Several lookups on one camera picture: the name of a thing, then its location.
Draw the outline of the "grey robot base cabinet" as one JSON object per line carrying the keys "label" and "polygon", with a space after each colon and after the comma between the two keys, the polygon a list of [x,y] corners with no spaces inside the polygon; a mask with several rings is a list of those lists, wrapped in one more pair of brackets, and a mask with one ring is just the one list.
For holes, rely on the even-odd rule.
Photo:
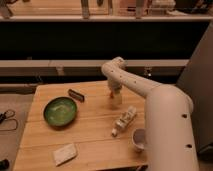
{"label": "grey robot base cabinet", "polygon": [[177,86],[194,103],[192,123],[197,153],[213,153],[213,21],[181,73]]}

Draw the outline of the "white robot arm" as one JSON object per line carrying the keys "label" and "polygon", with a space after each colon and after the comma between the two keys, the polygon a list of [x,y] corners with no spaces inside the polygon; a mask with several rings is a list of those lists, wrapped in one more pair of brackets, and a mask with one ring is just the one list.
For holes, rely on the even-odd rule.
{"label": "white robot arm", "polygon": [[125,70],[122,57],[101,66],[112,92],[122,86],[145,99],[147,171],[199,171],[191,114],[194,104],[180,88]]}

